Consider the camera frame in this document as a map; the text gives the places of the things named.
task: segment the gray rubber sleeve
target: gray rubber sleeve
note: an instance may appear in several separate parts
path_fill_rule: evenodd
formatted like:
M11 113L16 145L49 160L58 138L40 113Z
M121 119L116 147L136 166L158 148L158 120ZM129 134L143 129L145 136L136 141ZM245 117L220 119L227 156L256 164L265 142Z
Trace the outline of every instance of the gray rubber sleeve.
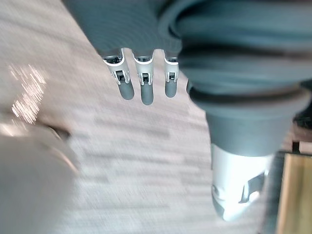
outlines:
M206 114L211 143L242 156L265 156L282 145L292 116L275 119L236 119Z
M126 100L131 100L135 95L131 80L128 84L121 83L120 85L118 85L118 88L121 96Z
M153 84L141 85L141 100L145 105L151 105L154 100Z
M176 84L173 80L169 80L169 82L165 82L165 94L169 98L173 98L176 95Z

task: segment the blurry object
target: blurry object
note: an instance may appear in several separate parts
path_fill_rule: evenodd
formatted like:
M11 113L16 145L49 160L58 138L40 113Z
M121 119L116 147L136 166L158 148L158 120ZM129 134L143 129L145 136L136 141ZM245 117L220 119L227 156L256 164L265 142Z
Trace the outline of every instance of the blurry object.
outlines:
M66 207L78 170L55 130L0 115L0 233L48 233Z

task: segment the robotic hand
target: robotic hand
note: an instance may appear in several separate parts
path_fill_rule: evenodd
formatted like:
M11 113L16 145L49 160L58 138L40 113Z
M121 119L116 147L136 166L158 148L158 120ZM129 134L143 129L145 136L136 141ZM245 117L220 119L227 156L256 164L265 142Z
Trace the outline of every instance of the robotic hand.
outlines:
M214 207L224 220L238 217L261 192L293 116L310 101L299 83L312 75L311 2L63 2L95 49L104 51L99 54L125 99L134 92L124 55L110 51L132 49L146 105L153 101L150 51L165 51L169 97L176 93L178 59L191 100L207 113ZM120 8L126 14L116 18Z

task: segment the robotic arm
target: robotic arm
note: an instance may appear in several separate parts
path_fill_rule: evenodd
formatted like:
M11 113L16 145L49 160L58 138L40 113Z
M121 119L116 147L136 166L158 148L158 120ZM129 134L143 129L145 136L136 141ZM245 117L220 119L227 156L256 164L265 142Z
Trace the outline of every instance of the robotic arm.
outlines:
M238 217L259 196L293 116L310 101L299 83L312 74L312 3L63 2L125 99L134 92L120 48L133 51L146 105L153 102L153 50L165 51L168 97L176 93L179 63L191 100L207 113L214 207L224 220Z

